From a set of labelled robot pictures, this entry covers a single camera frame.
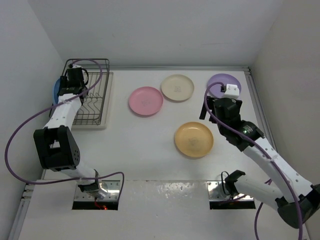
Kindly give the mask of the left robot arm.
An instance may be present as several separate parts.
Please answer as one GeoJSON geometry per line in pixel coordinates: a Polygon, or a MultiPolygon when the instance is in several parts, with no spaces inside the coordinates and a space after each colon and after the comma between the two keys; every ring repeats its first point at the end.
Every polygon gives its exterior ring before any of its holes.
{"type": "Polygon", "coordinates": [[[78,110],[86,97],[87,81],[84,74],[87,70],[71,64],[65,75],[60,78],[55,108],[48,123],[33,133],[33,139],[43,169],[61,172],[75,178],[78,187],[96,199],[106,196],[99,173],[81,161],[80,149],[71,133],[71,128],[78,110]]]}

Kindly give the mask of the blue plate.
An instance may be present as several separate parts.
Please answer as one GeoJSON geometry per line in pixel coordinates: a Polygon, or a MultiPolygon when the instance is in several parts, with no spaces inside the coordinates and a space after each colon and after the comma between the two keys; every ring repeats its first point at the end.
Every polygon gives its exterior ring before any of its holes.
{"type": "Polygon", "coordinates": [[[61,79],[58,78],[56,80],[56,82],[54,83],[53,88],[52,88],[52,104],[53,105],[56,105],[59,102],[58,93],[59,93],[59,90],[60,90],[60,82],[61,82],[61,79]]]}

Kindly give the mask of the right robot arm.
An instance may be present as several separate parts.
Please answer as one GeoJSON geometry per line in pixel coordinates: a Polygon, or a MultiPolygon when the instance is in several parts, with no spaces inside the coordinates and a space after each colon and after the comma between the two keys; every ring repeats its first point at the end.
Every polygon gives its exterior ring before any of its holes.
{"type": "Polygon", "coordinates": [[[246,194],[273,208],[282,220],[299,229],[320,208],[320,186],[297,173],[252,122],[241,119],[241,100],[205,96],[199,118],[210,114],[219,133],[253,160],[274,186],[256,183],[241,170],[228,175],[222,189],[228,195],[246,194]]]}

